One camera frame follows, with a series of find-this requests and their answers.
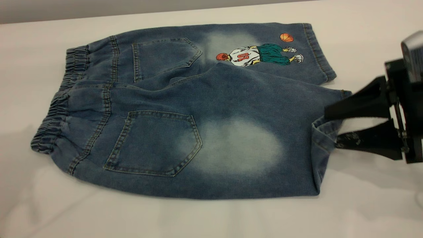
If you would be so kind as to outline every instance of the cartoon basketball player print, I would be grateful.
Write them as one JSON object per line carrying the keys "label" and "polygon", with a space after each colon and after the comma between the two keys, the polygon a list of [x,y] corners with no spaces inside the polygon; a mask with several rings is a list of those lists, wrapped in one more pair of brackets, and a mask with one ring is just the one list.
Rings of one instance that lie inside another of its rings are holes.
{"label": "cartoon basketball player print", "polygon": [[[292,42],[294,39],[289,34],[282,34],[280,39],[284,42]],[[282,48],[277,44],[263,44],[261,46],[246,46],[233,50],[231,53],[220,53],[216,56],[217,60],[230,61],[235,66],[250,66],[258,62],[274,63],[279,65],[290,65],[292,61],[302,63],[304,57],[297,54],[288,58],[281,55],[282,52],[295,53],[296,49],[292,47]]]}

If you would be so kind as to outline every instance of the pocket stitching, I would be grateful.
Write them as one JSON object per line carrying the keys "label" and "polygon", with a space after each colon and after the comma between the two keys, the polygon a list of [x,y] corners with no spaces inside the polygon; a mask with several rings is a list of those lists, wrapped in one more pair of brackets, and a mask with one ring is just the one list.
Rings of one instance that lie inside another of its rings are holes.
{"label": "pocket stitching", "polygon": [[197,53],[192,58],[190,58],[188,62],[183,63],[180,66],[176,66],[174,68],[166,69],[164,71],[161,71],[161,72],[159,72],[159,73],[157,73],[157,74],[155,74],[155,75],[153,75],[151,77],[155,77],[155,76],[157,76],[159,74],[166,73],[166,72],[169,72],[171,70],[190,67],[197,60],[197,58],[200,57],[200,55],[202,54],[201,50],[198,49],[186,37],[184,37],[184,38],[163,39],[163,40],[156,40],[156,41],[144,42],[144,43],[133,43],[132,44],[132,51],[133,51],[133,55],[134,55],[134,83],[136,83],[139,80],[143,80],[144,79],[144,76],[143,76],[142,73],[140,73],[140,69],[139,69],[139,66],[140,66],[140,58],[139,58],[139,55],[138,55],[138,46],[139,45],[148,45],[148,44],[153,44],[153,43],[159,43],[159,42],[170,42],[170,41],[184,41],[185,43],[189,44],[192,48],[194,48],[195,50],[197,50]]}
{"label": "pocket stitching", "polygon": [[[166,116],[160,116],[160,114],[169,114],[169,115],[176,115],[175,118],[170,118]],[[133,118],[135,116],[153,116],[157,118],[165,118],[165,119],[173,119],[178,121],[185,121],[188,122],[193,129],[193,134],[195,137],[196,144],[194,149],[183,159],[180,163],[174,166],[171,170],[168,171],[155,171],[155,170],[148,170],[148,169],[135,169],[131,167],[124,167],[124,166],[115,166],[113,165],[116,163],[117,155],[121,150],[121,146],[124,144],[127,136],[130,132],[130,126],[132,125]],[[116,172],[124,172],[124,173],[131,173],[131,174],[145,174],[145,175],[156,175],[156,176],[164,176],[164,177],[174,177],[176,176],[189,162],[194,158],[197,152],[200,150],[202,145],[202,141],[200,135],[198,133],[197,125],[195,124],[195,120],[191,115],[184,115],[174,112],[163,112],[163,111],[153,111],[153,110],[143,110],[143,111],[130,111],[128,113],[128,119],[125,122],[125,125],[122,129],[122,132],[119,135],[119,138],[110,154],[109,158],[107,159],[106,163],[104,164],[103,168],[106,170],[116,171]]]}

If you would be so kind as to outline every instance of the shorts hem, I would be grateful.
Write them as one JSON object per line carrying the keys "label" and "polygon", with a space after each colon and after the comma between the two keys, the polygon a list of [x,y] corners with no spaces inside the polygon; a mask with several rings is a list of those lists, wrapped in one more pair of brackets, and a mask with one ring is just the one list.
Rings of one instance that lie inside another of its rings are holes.
{"label": "shorts hem", "polygon": [[316,38],[316,35],[314,34],[311,24],[303,23],[303,27],[304,27],[304,32],[307,37],[308,43],[314,54],[314,58],[316,59],[317,64],[319,65],[320,69],[326,76],[325,82],[334,80],[336,78],[336,73],[332,69],[332,67],[329,65],[329,62],[324,56],[323,51],[321,50],[320,45],[317,42],[317,38]]}

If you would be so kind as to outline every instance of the white jersey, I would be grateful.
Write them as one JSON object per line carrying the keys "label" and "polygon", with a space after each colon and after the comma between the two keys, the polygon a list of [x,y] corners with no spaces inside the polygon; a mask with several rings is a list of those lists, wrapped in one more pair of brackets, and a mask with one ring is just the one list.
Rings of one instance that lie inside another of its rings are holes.
{"label": "white jersey", "polygon": [[249,66],[253,64],[253,61],[260,60],[257,48],[241,47],[233,50],[229,56],[236,66]]}

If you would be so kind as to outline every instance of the basketball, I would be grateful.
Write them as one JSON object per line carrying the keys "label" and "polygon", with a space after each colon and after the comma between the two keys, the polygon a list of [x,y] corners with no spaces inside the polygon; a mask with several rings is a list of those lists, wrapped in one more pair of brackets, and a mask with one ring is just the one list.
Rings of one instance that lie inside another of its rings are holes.
{"label": "basketball", "polygon": [[283,42],[293,42],[294,38],[288,33],[283,33],[280,36],[280,40]]}

